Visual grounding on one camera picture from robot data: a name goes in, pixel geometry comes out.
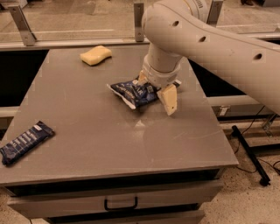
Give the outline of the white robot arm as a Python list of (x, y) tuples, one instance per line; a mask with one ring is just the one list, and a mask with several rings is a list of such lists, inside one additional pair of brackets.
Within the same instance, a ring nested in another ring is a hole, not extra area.
[(222, 31), (193, 15), (187, 0), (163, 0), (142, 18), (150, 41), (143, 73), (158, 88), (172, 84), (183, 57), (280, 114), (280, 47)]

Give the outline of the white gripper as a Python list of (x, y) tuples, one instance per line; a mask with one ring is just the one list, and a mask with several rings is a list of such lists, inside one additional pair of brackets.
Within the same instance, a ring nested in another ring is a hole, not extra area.
[(138, 76), (139, 85), (149, 82), (156, 88), (162, 88), (157, 92), (157, 96), (164, 105), (164, 110), (168, 116), (177, 110), (177, 88), (172, 83), (176, 80), (180, 68), (180, 64), (177, 64), (171, 72), (159, 72), (149, 64), (148, 56), (145, 56), (143, 70), (140, 71)]

